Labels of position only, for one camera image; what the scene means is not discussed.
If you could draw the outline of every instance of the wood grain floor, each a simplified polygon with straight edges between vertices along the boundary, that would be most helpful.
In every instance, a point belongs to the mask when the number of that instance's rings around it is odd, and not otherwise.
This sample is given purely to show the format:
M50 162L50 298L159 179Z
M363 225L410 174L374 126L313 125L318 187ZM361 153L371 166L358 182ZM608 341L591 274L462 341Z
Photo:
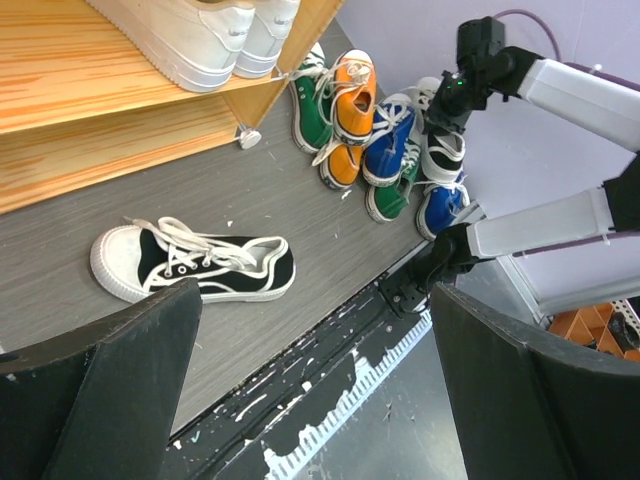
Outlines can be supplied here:
M336 25L323 46L330 60L350 47ZM20 348L126 306L89 269L91 244L125 215L175 216L199 232L286 237L298 266L287 295L205 306L179 428L417 245L415 207L389 225L371 221L365 187L343 200L322 185L291 141L290 122L286 92L252 150L214 149L2 216L0 344Z

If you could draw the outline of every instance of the green sneaker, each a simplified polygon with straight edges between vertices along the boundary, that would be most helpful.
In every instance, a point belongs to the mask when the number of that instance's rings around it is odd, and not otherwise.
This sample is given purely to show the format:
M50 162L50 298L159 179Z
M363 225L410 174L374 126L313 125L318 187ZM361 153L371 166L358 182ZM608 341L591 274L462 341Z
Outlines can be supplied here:
M331 139L331 97L316 91L318 79L327 71L324 52L316 43L298 71L291 74L293 139L303 152L316 154Z
M378 223L391 222L398 218L409 205L409 194L418 177L420 166L420 144L412 139L405 143L402 158L403 170L395 184L388 187L370 186L365 203L371 218Z

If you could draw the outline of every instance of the wooden shelf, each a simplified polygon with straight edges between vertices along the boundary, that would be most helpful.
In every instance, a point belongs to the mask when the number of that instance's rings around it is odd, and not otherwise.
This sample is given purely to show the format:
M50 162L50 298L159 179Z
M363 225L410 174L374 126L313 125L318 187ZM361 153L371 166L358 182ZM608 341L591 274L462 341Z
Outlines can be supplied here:
M0 213L233 142L221 96L0 135Z
M0 133L203 96L169 82L84 0L0 0L0 66ZM233 76L215 93L272 79Z
M301 0L282 71L343 2ZM0 213L230 143L285 86L232 77L187 92L84 0L0 0Z

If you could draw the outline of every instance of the shoelace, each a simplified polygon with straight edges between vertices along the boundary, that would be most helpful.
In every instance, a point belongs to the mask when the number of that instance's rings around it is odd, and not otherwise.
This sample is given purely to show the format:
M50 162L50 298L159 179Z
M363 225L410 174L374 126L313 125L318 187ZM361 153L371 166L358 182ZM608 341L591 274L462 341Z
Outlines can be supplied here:
M415 167L416 163L420 159L420 146L415 144L405 144L405 151L402 155L402 171L406 172Z
M331 119L333 119L338 99L341 96L354 92L369 83L372 72L371 65L358 60L340 62L340 59L338 59L331 68L325 68L320 62L317 62L316 59L308 58L306 62L307 63L305 63L305 65L313 66L293 72L291 74L291 79L296 80L300 77L311 77L317 80L313 96L318 104L320 117L327 125L330 125L332 123ZM351 77L351 80L348 82L338 82L334 79L336 71L343 67L347 68L347 74ZM329 98L333 99L331 100L329 118L326 118L324 109L322 108L322 102Z
M171 276L174 265L183 264L191 269L198 268L194 261L204 256L202 265L206 268L216 261L222 266L235 266L243 270L247 265L256 267L258 261L245 249L222 240L195 233L180 220L163 217L156 227L151 222L141 219L130 219L129 222L152 232L160 246L168 252L167 267L164 274Z
M466 207L471 203L471 199L469 197L469 191L467 190L467 187L462 184L462 182L464 182L465 178L467 178L467 177L463 176L458 182L453 182L453 183L448 183L448 184L442 184L442 183L434 182L432 180L426 180L424 182L416 182L416 183L414 183L414 185L425 185L425 189L424 189L424 196L425 197L429 193L431 193L433 190L435 190L436 188L440 188L440 187L446 188L448 190L458 190L460 192L460 194L462 195L462 205L464 207ZM450 211L451 215L457 216L460 213L460 209L456 208L456 205L454 205L453 203L450 203L448 205L448 207L449 207L449 211Z
M429 147L429 151L430 152L442 153L443 155L446 155L447 157L449 157L451 159L461 159L461 158L463 158L464 154L465 154L465 151L466 151L466 146L465 146L465 142L464 142L463 136L460 135L459 133L456 133L456 132L447 132L447 134L448 135L452 135L453 137L456 138L455 144L459 148L452 147L447 142L445 142L442 139L442 137L434 135L436 140L438 141L438 145L430 146Z
M331 136L331 140L324 147L320 149L320 151L316 154L316 157L311 162L312 167L317 167L322 162L324 162L329 156L333 153L333 151L338 148L340 145L343 145L342 141L336 137L335 135Z
M365 148L373 145L380 138L391 133L394 128L400 125L400 122L409 115L409 105L404 102L391 101L389 103L383 103L376 105L377 114L382 117L382 120L373 124L374 134L366 143Z

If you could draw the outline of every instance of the shoe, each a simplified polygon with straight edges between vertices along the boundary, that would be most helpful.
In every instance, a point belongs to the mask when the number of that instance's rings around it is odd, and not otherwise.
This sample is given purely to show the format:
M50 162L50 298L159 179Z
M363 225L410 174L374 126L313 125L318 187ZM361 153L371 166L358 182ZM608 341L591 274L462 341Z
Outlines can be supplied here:
M378 223L391 222L409 205L409 194L419 171L420 143L407 139L402 172L394 185L370 186L365 197L369 216Z
M300 0L261 0L255 6L256 16L234 69L244 78L264 77L275 68Z
M367 183L374 187L396 183L402 170L405 144L415 120L411 99L402 93L391 95L376 107L373 134L367 143L362 165L362 175Z
M111 294L138 302L187 277L198 279L204 303L280 298L296 268L281 237L227 237L192 232L163 217L114 228L91 248L91 269Z
M405 90L409 92L409 97L417 113L421 113L416 118L417 127L423 135L427 133L427 110L436 96L442 80L436 77L421 78L416 86Z
M345 145L332 139L313 161L325 185L332 190L345 190L358 178L364 147Z
M326 73L324 52L316 43L307 58L291 74L289 90L293 100L293 140L305 153L316 154L333 133L330 122L331 96L316 90L318 79Z
M462 173L465 142L462 135L435 128L424 137L422 172L432 182L454 183Z
M460 211L471 203L467 188L462 185L462 174L457 180L449 185L424 182L427 184L425 199L416 215L416 226L427 240L434 240L442 230L451 226Z
M164 76L197 93L229 80L255 14L253 5L242 0L86 1Z
M332 99L325 120L333 124L334 135L347 145L366 144L373 129L376 97L376 72L369 55L361 50L343 54L318 77L316 91Z

